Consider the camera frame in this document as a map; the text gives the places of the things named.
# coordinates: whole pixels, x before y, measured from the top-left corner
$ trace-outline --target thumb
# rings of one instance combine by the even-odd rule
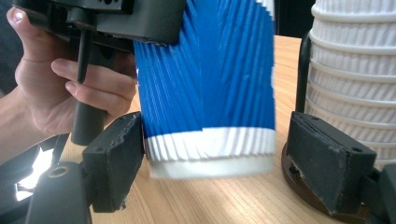
[[[7,19],[21,39],[25,60],[45,62],[60,57],[69,58],[68,50],[60,49],[65,48],[67,43],[55,35],[34,27],[24,11],[13,7],[8,11]]]

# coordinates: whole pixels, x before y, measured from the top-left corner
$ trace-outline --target blue and white object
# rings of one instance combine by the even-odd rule
[[[152,177],[272,170],[273,11],[273,1],[187,0],[177,45],[134,43]]]

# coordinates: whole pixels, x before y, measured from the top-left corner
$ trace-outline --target blue cup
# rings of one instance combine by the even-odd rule
[[[255,175],[276,149],[273,2],[187,0],[179,43],[134,43],[155,178]]]

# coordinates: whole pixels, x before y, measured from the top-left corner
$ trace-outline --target wooden table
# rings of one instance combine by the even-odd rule
[[[276,36],[276,158],[266,175],[204,180],[149,178],[146,160],[126,199],[114,214],[92,213],[99,223],[338,223],[301,199],[287,184],[281,152],[294,108],[301,39]],[[139,110],[135,97],[131,112]],[[63,161],[81,161],[82,147],[67,143]]]

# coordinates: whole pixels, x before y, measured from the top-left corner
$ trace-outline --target forearm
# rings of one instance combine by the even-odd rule
[[[45,140],[36,129],[18,88],[0,99],[0,165]]]

